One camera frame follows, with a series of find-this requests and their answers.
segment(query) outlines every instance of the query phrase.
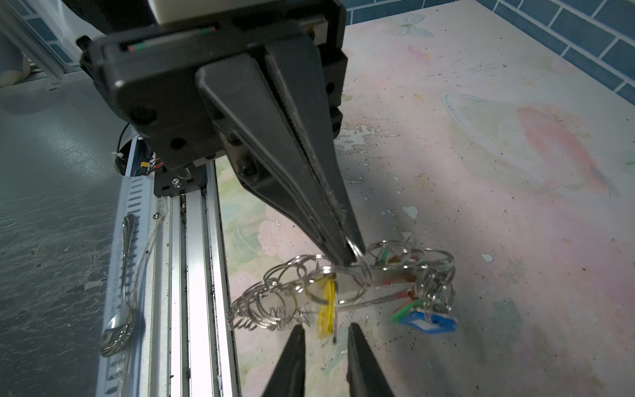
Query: silverware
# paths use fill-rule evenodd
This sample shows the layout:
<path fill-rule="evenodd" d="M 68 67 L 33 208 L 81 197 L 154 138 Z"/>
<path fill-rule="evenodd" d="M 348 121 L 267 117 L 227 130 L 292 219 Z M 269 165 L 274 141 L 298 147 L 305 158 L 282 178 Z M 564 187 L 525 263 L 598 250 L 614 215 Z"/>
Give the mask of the silverware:
<path fill-rule="evenodd" d="M 120 351 L 130 339 L 135 329 L 135 310 L 126 301 L 126 273 L 128 271 L 128 255 L 132 245 L 132 235 L 137 224 L 137 217 L 128 214 L 123 219 L 123 265 L 121 269 L 121 307 L 110 320 L 100 342 L 103 357 L 110 357 Z"/>

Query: paint chip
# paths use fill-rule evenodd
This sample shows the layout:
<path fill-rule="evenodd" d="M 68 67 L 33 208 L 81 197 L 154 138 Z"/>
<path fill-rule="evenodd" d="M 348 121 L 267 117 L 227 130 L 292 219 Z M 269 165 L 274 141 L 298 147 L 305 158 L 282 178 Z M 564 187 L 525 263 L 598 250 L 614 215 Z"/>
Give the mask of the paint chip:
<path fill-rule="evenodd" d="M 419 214 L 419 210 L 417 209 L 417 207 L 411 205 L 411 206 L 407 206 L 407 207 L 402 207 L 403 211 L 408 214 L 408 216 L 412 219 L 417 219 L 417 215 Z"/>

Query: robotic arm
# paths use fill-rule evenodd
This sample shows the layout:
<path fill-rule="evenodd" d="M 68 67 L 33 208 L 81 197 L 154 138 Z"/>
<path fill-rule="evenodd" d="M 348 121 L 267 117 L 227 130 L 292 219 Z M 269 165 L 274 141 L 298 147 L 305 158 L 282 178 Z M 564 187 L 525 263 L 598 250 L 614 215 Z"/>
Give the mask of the robotic arm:
<path fill-rule="evenodd" d="M 92 5 L 102 23 L 126 12 L 99 1 Z M 83 69 L 111 109 L 164 162 L 162 180 L 186 181 L 156 183 L 155 193 L 202 187 L 197 173 L 225 154 L 245 189 L 292 219 L 335 264 L 349 266 L 364 244 L 333 146 L 347 65 L 345 9 L 335 0 L 242 0 L 209 2 L 205 15 L 193 15 L 188 3 L 172 2 L 182 9 L 165 12 L 151 2 L 163 21 L 151 26 L 142 2 L 116 3 L 143 16 L 112 29 L 96 24 L 121 31 L 77 42 Z"/>

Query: hole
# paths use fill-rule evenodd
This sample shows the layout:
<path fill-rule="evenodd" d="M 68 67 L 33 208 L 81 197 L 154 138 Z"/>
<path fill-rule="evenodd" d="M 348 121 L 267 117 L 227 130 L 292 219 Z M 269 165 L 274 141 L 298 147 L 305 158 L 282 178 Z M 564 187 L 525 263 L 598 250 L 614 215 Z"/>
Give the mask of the hole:
<path fill-rule="evenodd" d="M 130 112 L 133 124 L 147 125 L 157 119 L 157 112 L 148 107 L 136 107 Z"/>
<path fill-rule="evenodd" d="M 174 150 L 183 149 L 183 147 L 187 145 L 187 141 L 183 138 L 173 138 L 170 141 L 170 147 Z"/>

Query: bunch of key rings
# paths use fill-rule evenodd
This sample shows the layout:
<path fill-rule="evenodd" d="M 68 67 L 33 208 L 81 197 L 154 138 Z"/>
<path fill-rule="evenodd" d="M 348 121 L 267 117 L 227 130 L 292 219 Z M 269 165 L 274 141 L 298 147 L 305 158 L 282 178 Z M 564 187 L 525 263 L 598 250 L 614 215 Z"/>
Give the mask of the bunch of key rings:
<path fill-rule="evenodd" d="M 353 310 L 392 300 L 408 299 L 391 322 L 425 333 L 452 332 L 450 316 L 455 292 L 454 256 L 442 250 L 413 248 L 412 241 L 384 240 L 370 244 L 366 254 L 349 244 L 357 262 L 334 266 L 324 255 L 299 255 L 269 269 L 230 306 L 231 329 L 257 327 L 282 330 L 290 323 L 311 325 L 317 305 L 320 339 L 335 336 L 339 310 Z M 362 302 L 372 287 L 403 285 L 403 289 Z"/>

